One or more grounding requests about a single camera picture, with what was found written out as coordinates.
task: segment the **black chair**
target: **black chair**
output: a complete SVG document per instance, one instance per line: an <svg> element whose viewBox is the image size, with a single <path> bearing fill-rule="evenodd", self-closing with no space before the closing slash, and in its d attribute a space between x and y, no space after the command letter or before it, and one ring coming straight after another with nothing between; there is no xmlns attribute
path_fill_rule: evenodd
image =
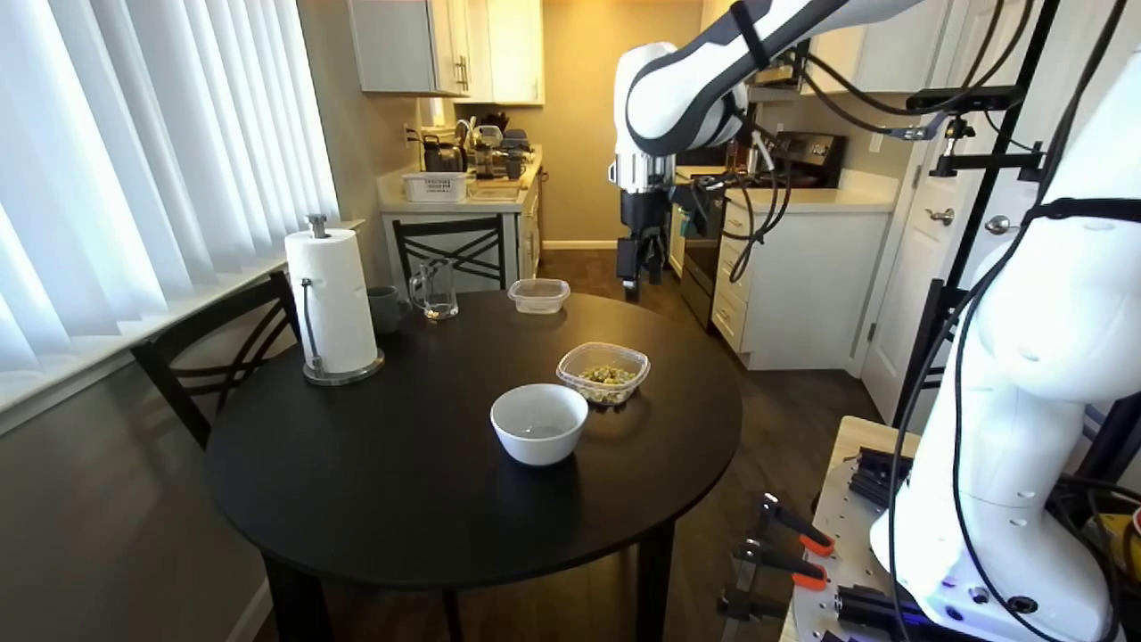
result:
<svg viewBox="0 0 1141 642"><path fill-rule="evenodd" d="M246 340L233 348L226 345L226 365L177 365L189 345L201 345L207 335L222 332L226 323L240 323ZM211 415L216 415L233 390L240 390L275 345L289 345L294 332L297 341L297 309L284 271L272 271L254 285L189 315L187 320L151 335L146 341L133 345L133 358L156 384L156 392L172 404L177 422L189 436L207 446L211 443Z"/></svg>
<svg viewBox="0 0 1141 642"><path fill-rule="evenodd" d="M505 290L502 219L461 220L391 220L403 281L414 281L423 265L451 260L457 276L496 281Z"/></svg>

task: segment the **floor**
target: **floor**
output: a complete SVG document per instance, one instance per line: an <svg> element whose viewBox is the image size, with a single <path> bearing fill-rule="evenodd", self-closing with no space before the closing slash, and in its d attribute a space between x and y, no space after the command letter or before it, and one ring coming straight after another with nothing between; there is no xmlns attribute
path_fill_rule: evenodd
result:
<svg viewBox="0 0 1141 642"><path fill-rule="evenodd" d="M612 279L612 254L546 254L541 276L567 279L574 292L621 295ZM640 295L670 316L691 320L680 302L679 279L644 285ZM675 577L667 642L714 642L714 637L776 637L780 621L729 621L718 598L731 584L748 584L761 598L789 598L789 577L761 569L757 577L735 565L744 527L757 517L761 493L776 493L786 506L812 509L821 473L832 454L842 415L874 417L877 409L863 384L842 372L795 372L795 374L748 374L743 382L743 449L720 484L679 519L675 533ZM604 558L597 565L461 592L461 617L468 642L623 642L635 637L632 621L635 548ZM323 584L332 628L344 642L442 642L446 617L439 596L370 592L358 584Z"/></svg>

